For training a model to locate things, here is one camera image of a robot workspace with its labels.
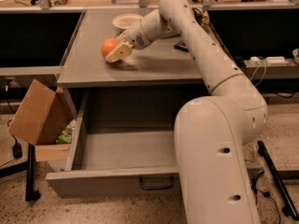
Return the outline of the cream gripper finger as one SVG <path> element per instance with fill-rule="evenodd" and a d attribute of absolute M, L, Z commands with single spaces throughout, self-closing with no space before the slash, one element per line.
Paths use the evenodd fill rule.
<path fill-rule="evenodd" d="M 128 42 L 119 42 L 108 50 L 105 59 L 108 63 L 115 63 L 132 54 L 133 46 Z"/>
<path fill-rule="evenodd" d="M 127 38 L 126 38 L 126 32 L 125 32 L 125 31 L 121 32 L 121 33 L 117 36 L 117 39 L 120 40 L 120 41 L 122 41 L 122 42 L 125 42 L 125 41 L 127 40 Z"/>

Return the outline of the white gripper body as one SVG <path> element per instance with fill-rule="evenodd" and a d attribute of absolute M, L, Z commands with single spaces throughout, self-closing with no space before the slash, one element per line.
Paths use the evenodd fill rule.
<path fill-rule="evenodd" d="M 131 24 L 126 30 L 126 38 L 135 49 L 144 49 L 153 42 L 150 26 L 144 20 Z"/>

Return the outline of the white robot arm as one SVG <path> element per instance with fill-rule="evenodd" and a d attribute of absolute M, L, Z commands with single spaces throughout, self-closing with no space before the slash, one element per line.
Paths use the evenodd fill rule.
<path fill-rule="evenodd" d="M 208 94 L 178 112 L 174 143 L 188 224 L 260 224 L 243 145 L 264 129 L 267 104 L 256 87 L 196 21 L 188 0 L 157 9 L 101 47 L 108 63 L 170 32 L 185 43 Z"/>

